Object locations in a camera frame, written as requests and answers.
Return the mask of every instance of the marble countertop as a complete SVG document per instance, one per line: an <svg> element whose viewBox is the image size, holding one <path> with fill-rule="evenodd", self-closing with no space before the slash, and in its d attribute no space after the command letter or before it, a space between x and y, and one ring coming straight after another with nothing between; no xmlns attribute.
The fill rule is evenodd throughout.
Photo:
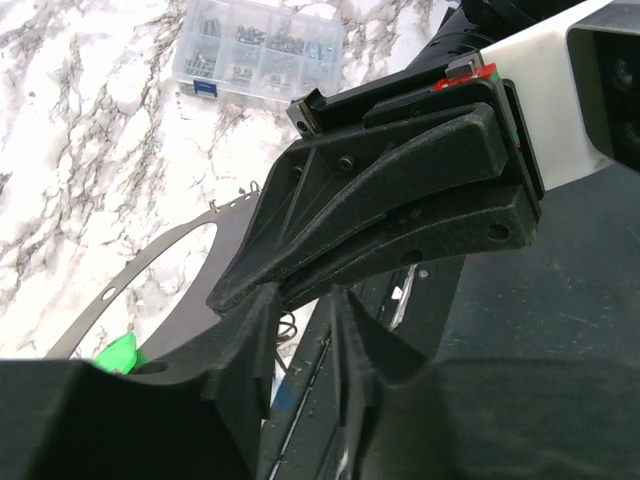
<svg viewBox="0 0 640 480"><path fill-rule="evenodd" d="M341 90L403 69L447 7L263 3L344 23ZM184 0L0 6L2 357L44 356L154 237L211 200L223 204L252 180L262 184L296 138L284 114L178 92L171 62L186 8ZM215 226L202 227L151 264L76 355L92 357L127 331L144 341L190 285L214 235Z"/></svg>

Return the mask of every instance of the black rubber surface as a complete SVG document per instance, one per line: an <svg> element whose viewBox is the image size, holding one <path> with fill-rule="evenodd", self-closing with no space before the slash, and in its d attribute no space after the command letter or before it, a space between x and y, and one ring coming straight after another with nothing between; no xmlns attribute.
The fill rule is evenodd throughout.
<svg viewBox="0 0 640 480"><path fill-rule="evenodd" d="M640 362L640 176L547 193L534 246L467 258L437 358Z"/></svg>

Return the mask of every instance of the black 3d-printed bracket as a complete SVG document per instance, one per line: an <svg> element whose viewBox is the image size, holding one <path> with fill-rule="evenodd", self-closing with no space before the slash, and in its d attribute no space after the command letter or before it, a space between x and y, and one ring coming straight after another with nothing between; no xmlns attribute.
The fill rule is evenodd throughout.
<svg viewBox="0 0 640 480"><path fill-rule="evenodd" d="M281 155L207 304L223 314L276 282L293 310L334 283L524 247L540 215L535 175L500 80L380 102Z"/></svg>

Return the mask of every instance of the plastic organizer box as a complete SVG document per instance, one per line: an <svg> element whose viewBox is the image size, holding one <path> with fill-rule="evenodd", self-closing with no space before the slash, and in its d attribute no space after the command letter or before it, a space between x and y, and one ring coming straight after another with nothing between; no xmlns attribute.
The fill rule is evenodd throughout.
<svg viewBox="0 0 640 480"><path fill-rule="evenodd" d="M173 62L183 91L290 103L337 93L342 24L250 2L192 0Z"/></svg>

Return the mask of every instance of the red tag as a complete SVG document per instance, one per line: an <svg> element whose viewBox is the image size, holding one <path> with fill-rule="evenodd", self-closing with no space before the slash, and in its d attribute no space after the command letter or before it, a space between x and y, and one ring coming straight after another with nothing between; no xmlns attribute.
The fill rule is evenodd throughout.
<svg viewBox="0 0 640 480"><path fill-rule="evenodd" d="M489 65L485 65L484 67L480 67L476 70L475 75L468 74L463 75L462 77L454 78L453 80L449 80L448 78L443 78L436 83L436 86L433 88L434 91L442 90L443 88L455 87L456 85L460 85L461 83L466 83L475 78L490 78L494 73L496 73L496 64L490 63Z"/></svg>

